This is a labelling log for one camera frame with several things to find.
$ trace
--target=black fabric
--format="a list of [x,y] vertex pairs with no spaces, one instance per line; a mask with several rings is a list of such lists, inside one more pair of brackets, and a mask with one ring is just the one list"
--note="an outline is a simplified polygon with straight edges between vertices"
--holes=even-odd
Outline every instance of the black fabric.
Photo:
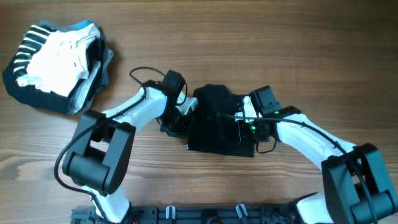
[[[101,62],[101,68],[98,70],[102,71],[102,65],[104,63],[104,50],[105,41],[101,36],[99,39],[95,39],[87,49],[87,58],[89,62],[89,71],[93,68],[93,61],[98,60]],[[16,82],[18,72],[14,73],[14,60],[16,56],[11,60],[10,64],[3,71],[2,77],[4,85],[8,94],[14,97],[17,101],[23,104],[31,105],[38,108],[45,108],[51,111],[68,114],[70,100],[73,93],[77,89],[78,85],[83,81],[80,80],[76,87],[71,91],[68,97],[60,96],[54,92],[45,93],[35,88],[34,85],[19,86]],[[90,91],[85,99],[84,106],[90,101],[93,95],[96,93],[97,88],[101,85],[101,75],[97,75],[93,81]]]
[[235,119],[217,115],[235,115],[242,112],[242,96],[231,94],[224,85],[207,84],[197,88],[193,97],[198,99],[198,108],[189,129],[189,150],[230,156],[254,156],[254,144],[239,142]]

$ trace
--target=table top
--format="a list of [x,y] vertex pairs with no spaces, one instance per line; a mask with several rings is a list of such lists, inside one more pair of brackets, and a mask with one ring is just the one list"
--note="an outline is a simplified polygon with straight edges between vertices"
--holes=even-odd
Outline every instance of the table top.
[[[16,2],[24,4],[0,5],[2,70],[31,24],[91,19],[115,52],[110,85],[96,95],[92,109],[114,108],[134,96],[139,86],[128,73],[138,66],[180,72],[189,95],[207,83],[237,94],[270,85],[283,106],[296,106],[335,136],[377,146],[398,187],[394,3]],[[162,78],[151,71],[137,77]],[[71,209],[92,205],[87,195],[63,189],[53,176],[55,158],[71,140],[80,114],[22,105],[0,82],[0,223],[68,223]],[[290,146],[246,158],[188,151],[185,143],[162,134],[155,121],[136,134],[123,182],[133,205],[280,203],[323,192],[321,172]],[[264,143],[260,150],[270,147]],[[391,216],[380,223],[397,221]]]

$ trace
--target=black and white robotic arm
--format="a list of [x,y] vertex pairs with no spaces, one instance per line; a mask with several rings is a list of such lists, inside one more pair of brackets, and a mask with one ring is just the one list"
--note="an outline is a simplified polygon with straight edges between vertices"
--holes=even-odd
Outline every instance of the black and white robotic arm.
[[[161,131],[169,136],[189,137],[192,120],[198,119],[194,116],[198,117],[195,111],[201,101],[187,97],[182,92],[184,84],[181,74],[169,71],[162,82],[143,83],[138,94],[122,105],[102,113],[87,111],[82,115],[75,137],[89,127],[96,127],[72,144],[62,169],[75,184],[95,195],[98,223],[162,223],[160,217],[148,221],[139,218],[124,196],[121,182],[126,175],[134,135],[148,122],[160,118]],[[236,124],[237,145],[259,144],[272,136],[300,151],[322,170],[325,195],[301,198],[289,207],[295,216],[275,223],[365,224],[398,211],[397,195],[376,147],[369,143],[356,146],[341,140],[313,124],[297,108],[282,108],[268,86],[241,98],[242,107],[235,114],[214,112],[214,119],[228,119]],[[115,117],[120,111],[123,114]],[[108,150],[103,152],[91,147],[92,140],[109,142]],[[366,181],[354,184],[352,175],[355,174],[360,178],[365,176]],[[254,218],[250,219],[244,205],[238,205],[235,212],[239,222],[257,223]],[[187,220],[221,223],[203,221],[203,217],[201,222],[179,221],[175,207],[167,207],[163,214],[163,220],[168,219],[169,223],[189,223],[184,222]],[[78,220],[76,214],[72,219]]]

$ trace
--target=wood grain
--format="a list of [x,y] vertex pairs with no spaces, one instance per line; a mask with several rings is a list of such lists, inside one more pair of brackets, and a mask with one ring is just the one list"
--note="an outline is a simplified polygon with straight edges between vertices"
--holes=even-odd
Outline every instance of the wood grain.
[[[398,187],[395,3],[79,2],[0,5],[0,68],[39,19],[63,26],[91,19],[116,52],[110,86],[93,109],[133,96],[138,85],[128,72],[143,65],[182,73],[190,94],[207,83],[239,94],[270,85],[284,106],[300,108],[332,134],[378,146]],[[160,79],[151,72],[137,76]],[[71,209],[91,205],[52,174],[78,115],[22,105],[3,82],[0,115],[0,223],[68,223]],[[135,138],[124,191],[134,205],[233,205],[288,202],[323,192],[323,185],[320,171],[289,146],[252,159],[191,152],[151,122]],[[381,221],[397,222],[397,216]]]

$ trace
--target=wooden surface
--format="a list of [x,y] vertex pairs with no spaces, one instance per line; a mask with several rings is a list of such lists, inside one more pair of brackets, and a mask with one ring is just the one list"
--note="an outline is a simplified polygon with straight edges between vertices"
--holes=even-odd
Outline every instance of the wooden surface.
[[[190,94],[207,83],[239,94],[270,85],[284,106],[300,108],[332,134],[378,146],[398,188],[397,4],[73,2],[0,5],[1,70],[39,19],[64,26],[91,19],[116,52],[110,86],[93,109],[135,95],[128,72],[143,65],[182,73]],[[149,71],[137,76],[161,79]],[[0,223],[68,223],[71,209],[91,205],[52,174],[78,119],[22,105],[0,83]],[[320,171],[289,146],[252,159],[192,152],[156,122],[137,133],[123,186],[133,205],[159,206],[288,202],[323,192]]]

